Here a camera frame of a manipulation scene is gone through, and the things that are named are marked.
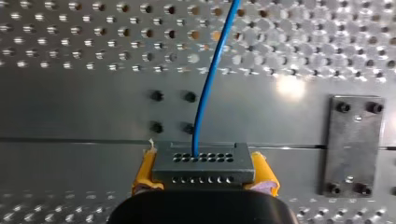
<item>round hole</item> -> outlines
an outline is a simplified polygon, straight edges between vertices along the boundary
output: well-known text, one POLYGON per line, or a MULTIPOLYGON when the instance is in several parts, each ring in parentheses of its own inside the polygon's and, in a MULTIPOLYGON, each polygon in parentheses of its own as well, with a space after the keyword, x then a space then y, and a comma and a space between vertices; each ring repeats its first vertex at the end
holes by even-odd
POLYGON ((92 8, 95 11, 105 11, 106 10, 105 4, 102 4, 100 2, 93 3, 92 8))
POLYGON ((154 48, 155 49, 163 49, 163 43, 161 43, 161 42, 160 43, 155 43, 154 44, 154 48))
POLYGON ((393 37, 393 38, 389 41, 389 43, 390 43, 391 45, 396 45, 396 37, 393 37))
POLYGON ((151 13, 152 12, 152 6, 148 5, 148 4, 142 5, 142 6, 140 6, 140 11, 143 12, 143 13, 151 13))
POLYGON ((223 176, 219 176, 219 177, 218 177, 218 183, 219 183, 219 184, 225 183, 225 181, 226 181, 226 179, 225 179, 223 176))
POLYGON ((197 6, 191 6, 191 7, 189 7, 189 13, 191 14, 191 15, 194 15, 194 16, 197 16, 197 15, 199 15, 199 7, 197 7, 197 6))
POLYGON ((71 32, 73 35, 81 35, 81 33, 82 33, 82 28, 81 28, 80 26, 75 26, 75 27, 70 28, 70 32, 71 32))
POLYGON ((213 14, 215 16, 221 16, 222 15, 222 10, 219 7, 214 8, 212 11, 213 11, 213 14))
POLYGON ((380 19, 381 19, 381 16, 379 16, 379 15, 374 15, 372 17, 372 21, 379 21, 380 19))
POLYGON ((170 39, 175 39, 176 32, 174 30, 169 30, 165 32, 165 36, 170 39))
POLYGON ((119 36, 129 36, 130 35, 129 29, 127 29, 125 27, 120 28, 118 33, 119 33, 119 36))
POLYGON ((373 60, 367 61, 366 66, 367 67, 373 67, 374 66, 374 61, 373 60))
POLYGON ((376 39, 375 36, 372 36, 372 37, 369 38, 369 44, 374 45, 374 44, 376 44, 376 42, 377 42, 377 39, 376 39))
POLYGON ((161 18, 155 18, 154 20, 152 20, 152 23, 154 23, 154 25, 162 25, 163 20, 161 18))
POLYGON ((244 9, 238 9, 236 11, 236 14, 238 15, 238 17, 244 17, 245 16, 245 10, 244 9))
POLYGON ((142 30, 142 36, 146 38, 151 38, 154 36, 154 32, 150 29, 142 30))
POLYGON ((198 31, 190 31, 189 37, 193 40, 199 39, 199 32, 198 31))
POLYGON ((235 33, 235 35, 233 35, 233 38, 237 41, 243 40, 243 35, 241 33, 235 33))
POLYGON ((117 5, 117 11, 118 12, 127 12, 127 11, 129 11, 129 6, 126 5, 126 4, 123 4, 123 3, 118 4, 117 5))
POLYGON ((384 56, 384 55, 387 54, 387 52, 384 49, 381 49, 381 50, 378 51, 378 54, 381 55, 381 56, 384 56))
POLYGON ((107 29, 103 27, 98 27, 93 30, 96 35, 105 35, 107 34, 107 29))
POLYGON ((260 10, 260 11, 259 11, 259 14, 260 14, 260 16, 263 17, 263 18, 266 18, 266 17, 268 16, 267 11, 265 11, 265 10, 260 10))
POLYGON ((82 9, 82 5, 77 2, 72 2, 72 3, 69 3, 69 8, 70 8, 70 10, 73 10, 73 11, 79 11, 82 9))
POLYGON ((210 24, 210 21, 209 20, 200 20, 199 23, 202 27, 208 27, 210 24))
POLYGON ((226 181, 229 184, 233 183, 233 177, 232 176, 228 176, 226 181))
POLYGON ((388 67, 388 68, 394 68, 395 65, 396 65, 396 62, 395 62, 395 61, 389 61, 389 62, 387 63, 387 67, 388 67))
POLYGON ((176 8, 174 6, 166 6, 165 13, 173 15, 176 13, 176 8))
POLYGON ((185 26, 186 25, 186 21, 183 19, 177 19, 176 21, 178 26, 185 26))
POLYGON ((143 61, 145 62, 151 62, 154 60, 154 54, 152 53, 143 54, 142 57, 143 57, 143 61))
POLYGON ((140 19, 137 17, 132 17, 131 19, 129 19, 129 22, 131 24, 138 24, 138 23, 140 23, 140 19))
POLYGON ((174 63, 177 60, 177 55, 175 53, 170 53, 165 56, 165 60, 168 63, 174 63))
POLYGON ((131 58, 131 54, 128 51, 123 51, 119 54, 120 60, 128 60, 131 58))
POLYGON ((221 32, 220 32, 220 31, 214 31, 214 32, 212 32, 212 40, 214 40, 214 41, 219 41, 219 40, 220 40, 220 35, 221 35, 221 32))

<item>yellow clip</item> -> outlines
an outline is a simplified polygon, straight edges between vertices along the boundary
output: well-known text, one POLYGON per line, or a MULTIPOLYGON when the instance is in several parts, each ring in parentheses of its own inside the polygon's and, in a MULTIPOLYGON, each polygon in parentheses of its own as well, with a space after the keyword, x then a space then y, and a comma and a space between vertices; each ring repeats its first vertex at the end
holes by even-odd
POLYGON ((251 153, 251 159, 253 160, 256 174, 254 182, 252 184, 245 185, 245 189, 261 189, 260 191, 266 192, 270 191, 271 195, 276 197, 277 192, 280 189, 280 184, 276 179, 274 172, 271 170, 271 167, 268 165, 266 158, 260 152, 255 151, 251 153))
POLYGON ((145 153, 142 165, 132 184, 132 194, 138 193, 141 189, 163 189, 162 183, 153 183, 151 181, 151 169, 154 165, 156 154, 157 151, 154 147, 145 153))

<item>dark metal plate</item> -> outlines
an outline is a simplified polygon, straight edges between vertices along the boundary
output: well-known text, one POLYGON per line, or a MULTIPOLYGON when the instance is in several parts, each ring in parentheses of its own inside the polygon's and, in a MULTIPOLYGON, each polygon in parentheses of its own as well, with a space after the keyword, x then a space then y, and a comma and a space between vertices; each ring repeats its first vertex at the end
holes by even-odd
POLYGON ((372 196, 384 103, 376 96, 332 98, 326 196, 372 196))
POLYGON ((254 180, 254 167, 247 144, 234 147, 202 147, 198 158, 190 147, 160 144, 152 177, 168 189, 241 188, 254 180))

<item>black object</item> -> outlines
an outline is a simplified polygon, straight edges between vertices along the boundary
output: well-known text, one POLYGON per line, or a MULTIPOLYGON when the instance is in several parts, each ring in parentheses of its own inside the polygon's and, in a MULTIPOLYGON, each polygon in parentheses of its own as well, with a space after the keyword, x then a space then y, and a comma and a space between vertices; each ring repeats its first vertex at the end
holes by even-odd
POLYGON ((158 121, 151 122, 150 129, 155 133, 163 133, 163 125, 158 121))
POLYGON ((371 197, 385 100, 377 96, 332 98, 323 193, 371 197))
POLYGON ((133 196, 108 224, 298 224, 288 206, 251 190, 154 190, 133 196))
POLYGON ((187 134, 193 134, 194 133, 194 126, 191 123, 187 123, 183 127, 183 132, 185 132, 187 134))
POLYGON ((150 95, 151 100, 160 102, 163 100, 163 93, 161 91, 154 91, 150 95))
POLYGON ((246 143, 233 147, 200 147, 161 142, 152 167, 152 179, 167 189, 241 189, 254 180, 254 166, 246 143))
POLYGON ((190 103, 194 103, 195 101, 197 101, 197 95, 194 92, 189 91, 186 93, 186 95, 184 95, 184 100, 190 103))

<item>screw hole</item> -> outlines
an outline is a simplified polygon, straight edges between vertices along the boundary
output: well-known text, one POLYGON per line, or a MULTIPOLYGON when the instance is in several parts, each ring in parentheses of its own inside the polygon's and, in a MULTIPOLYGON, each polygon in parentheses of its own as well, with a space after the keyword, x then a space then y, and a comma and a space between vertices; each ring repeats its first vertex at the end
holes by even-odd
POLYGON ((219 7, 214 8, 214 9, 212 10, 212 12, 213 12, 213 14, 214 14, 215 16, 221 16, 221 15, 222 15, 222 10, 221 10, 221 8, 219 8, 219 7))
POLYGON ((174 6, 166 6, 165 13, 173 15, 176 13, 176 8, 174 6))
POLYGON ((191 6, 189 7, 189 13, 191 15, 197 16, 200 13, 200 9, 197 6, 191 6))
POLYGON ((244 9, 238 9, 238 10, 236 11, 236 14, 238 15, 238 17, 244 17, 245 14, 246 14, 246 12, 245 12, 244 9))
POLYGON ((143 12, 143 13, 151 13, 152 12, 152 6, 148 5, 148 4, 142 5, 142 6, 140 6, 140 11, 143 12))

